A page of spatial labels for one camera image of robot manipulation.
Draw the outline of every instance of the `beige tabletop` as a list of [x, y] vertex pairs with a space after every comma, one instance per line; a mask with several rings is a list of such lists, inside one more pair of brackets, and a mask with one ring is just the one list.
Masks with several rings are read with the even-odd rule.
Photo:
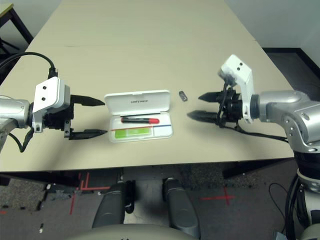
[[[173, 136], [168, 139], [111, 143], [104, 134], [68, 140], [63, 132], [35, 134], [24, 153], [8, 138], [0, 171], [54, 171], [160, 164], [231, 162], [292, 157], [288, 144], [221, 129], [186, 116], [193, 110], [217, 111], [198, 100], [220, 91], [218, 69], [236, 54], [253, 69], [256, 93], [288, 90], [290, 85], [223, 0], [63, 0], [27, 51], [45, 54], [70, 86], [71, 94], [104, 100], [105, 94], [168, 89]], [[49, 65], [24, 56], [0, 93], [33, 102], [36, 84]], [[187, 102], [178, 92], [183, 90]], [[76, 106], [71, 126], [108, 129], [106, 106]], [[284, 136], [274, 123], [255, 120], [247, 131]], [[28, 130], [15, 129], [22, 141]]]

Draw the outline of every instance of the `white wall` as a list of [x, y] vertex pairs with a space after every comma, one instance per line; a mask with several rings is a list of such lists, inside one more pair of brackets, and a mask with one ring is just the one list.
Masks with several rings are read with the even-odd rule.
[[262, 47], [300, 48], [320, 22], [319, 0], [225, 0]]
[[318, 65], [320, 68], [320, 21], [318, 25], [307, 36], [301, 49]]
[[[33, 37], [37, 35], [60, 2], [61, 0], [0, 0], [2, 4], [13, 3], [13, 9]], [[0, 36], [3, 40], [23, 50], [28, 45], [11, 21], [0, 28]]]

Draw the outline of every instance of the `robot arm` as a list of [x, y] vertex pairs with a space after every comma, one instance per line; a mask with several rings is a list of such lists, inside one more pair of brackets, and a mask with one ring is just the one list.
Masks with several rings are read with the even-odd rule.
[[[291, 201], [294, 204], [294, 198], [297, 198], [300, 223], [304, 227], [315, 228], [315, 225], [320, 224], [320, 102], [312, 101], [303, 92], [293, 90], [254, 94], [252, 71], [235, 55], [227, 59], [218, 74], [224, 80], [224, 85], [230, 87], [224, 87], [220, 92], [207, 92], [199, 99], [219, 103], [222, 111], [215, 113], [196, 110], [188, 113], [188, 116], [197, 121], [215, 123], [221, 128], [226, 127], [227, 122], [236, 123], [234, 130], [240, 133], [288, 142], [298, 164], [299, 177], [295, 184], [295, 197], [292, 196]], [[233, 89], [237, 84], [241, 94]], [[254, 119], [276, 123], [283, 127], [286, 138], [245, 132], [238, 124], [242, 118], [249, 124]], [[290, 234], [288, 239], [295, 239], [295, 235]]]
[[[25, 55], [36, 55], [46, 59], [51, 68], [48, 80], [35, 87], [34, 102], [29, 104], [27, 100], [13, 99], [0, 96], [0, 151], [7, 136], [10, 135], [18, 144], [20, 152], [23, 152], [34, 133], [42, 133], [44, 128], [62, 130], [64, 137], [69, 140], [90, 139], [106, 133], [106, 130], [86, 129], [82, 132], [74, 132], [71, 128], [71, 120], [74, 118], [74, 104], [83, 106], [101, 106], [104, 102], [88, 97], [71, 95], [70, 87], [57, 77], [53, 62], [46, 56], [36, 52], [23, 52], [0, 63], [0, 68], [8, 62]], [[30, 127], [21, 144], [10, 132], [15, 129]]]

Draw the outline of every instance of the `black cable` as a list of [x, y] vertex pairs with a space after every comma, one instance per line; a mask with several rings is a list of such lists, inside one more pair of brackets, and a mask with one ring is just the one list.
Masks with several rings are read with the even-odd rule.
[[34, 55], [34, 56], [38, 56], [41, 57], [43, 59], [45, 59], [49, 64], [50, 64], [50, 68], [49, 68], [49, 74], [48, 74], [48, 79], [52, 78], [52, 77], [56, 77], [58, 76], [58, 73], [56, 72], [56, 68], [54, 63], [50, 60], [50, 58], [48, 58], [47, 56], [41, 54], [41, 53], [37, 53], [37, 52], [32, 52], [32, 51], [26, 51], [26, 52], [20, 52], [17, 53], [15, 55], [12, 55], [10, 57], [8, 57], [7, 59], [5, 59], [3, 62], [0, 63], [0, 69], [2, 69], [3, 67], [5, 67], [7, 64], [9, 64], [11, 61], [18, 59], [22, 56], [26, 56], [26, 55]]
[[295, 205], [295, 197], [297, 197], [297, 190], [299, 187], [298, 175], [296, 174], [290, 184], [288, 194], [285, 200], [285, 234], [288, 240], [296, 240], [295, 234], [295, 223], [293, 220], [293, 207]]
[[29, 143], [29, 141], [32, 139], [33, 135], [34, 135], [35, 130], [33, 129], [33, 127], [30, 129], [30, 131], [27, 132], [27, 134], [24, 137], [24, 142], [23, 144], [21, 144], [21, 142], [19, 141], [19, 139], [13, 135], [12, 133], [9, 133], [8, 135], [13, 138], [13, 140], [16, 142], [16, 144], [19, 147], [19, 151], [20, 153], [23, 153], [26, 150], [26, 147]]
[[268, 135], [268, 134], [264, 134], [264, 133], [258, 133], [258, 132], [247, 132], [245, 130], [243, 130], [240, 125], [239, 122], [237, 121], [235, 127], [229, 127], [229, 126], [223, 126], [223, 128], [225, 129], [230, 129], [230, 130], [234, 130], [238, 133], [241, 134], [246, 134], [246, 135], [250, 135], [250, 136], [255, 136], [255, 137], [261, 137], [261, 138], [268, 138], [268, 139], [274, 139], [274, 140], [279, 140], [285, 143], [288, 143], [288, 140], [286, 137], [284, 136], [275, 136], [275, 135]]
[[284, 233], [285, 228], [286, 228], [286, 217], [285, 217], [285, 214], [284, 214], [284, 213], [282, 212], [282, 210], [280, 209], [280, 207], [278, 206], [278, 204], [276, 203], [274, 197], [273, 197], [272, 194], [271, 194], [271, 186], [273, 186], [273, 185], [277, 185], [277, 186], [279, 186], [280, 188], [282, 188], [282, 189], [286, 192], [286, 194], [288, 194], [288, 191], [285, 189], [284, 186], [282, 186], [281, 184], [279, 184], [279, 183], [277, 183], [277, 182], [272, 182], [272, 183], [270, 183], [269, 188], [268, 188], [269, 196], [270, 196], [272, 202], [274, 203], [274, 205], [276, 206], [276, 208], [279, 210], [279, 212], [281, 213], [281, 215], [282, 215], [282, 217], [283, 217], [284, 226], [283, 226], [283, 228], [282, 228], [281, 233]]
[[13, 140], [16, 142], [16, 144], [18, 144], [18, 147], [19, 147], [19, 151], [21, 151], [22, 149], [22, 145], [21, 145], [21, 142], [19, 141], [19, 139], [13, 135], [12, 133], [9, 133], [8, 134], [11, 138], [13, 138]]
[[220, 103], [220, 105], [219, 105], [219, 111], [218, 111], [218, 113], [216, 114], [216, 123], [217, 123], [217, 125], [219, 125], [220, 128], [223, 128], [223, 127], [224, 127], [224, 126], [222, 125], [222, 123], [221, 123], [221, 117], [220, 117], [220, 115], [221, 115], [222, 109], [223, 109], [223, 107], [224, 107], [224, 105], [225, 105], [226, 98], [227, 98], [227, 87], [228, 87], [228, 84], [227, 84], [227, 83], [224, 83], [224, 85], [223, 85], [223, 98], [222, 98], [222, 101], [221, 101], [221, 103]]

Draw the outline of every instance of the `red marker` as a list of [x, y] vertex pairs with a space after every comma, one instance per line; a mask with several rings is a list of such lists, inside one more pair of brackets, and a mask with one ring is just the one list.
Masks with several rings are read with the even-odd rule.
[[122, 117], [121, 122], [124, 124], [158, 124], [160, 121], [158, 118]]

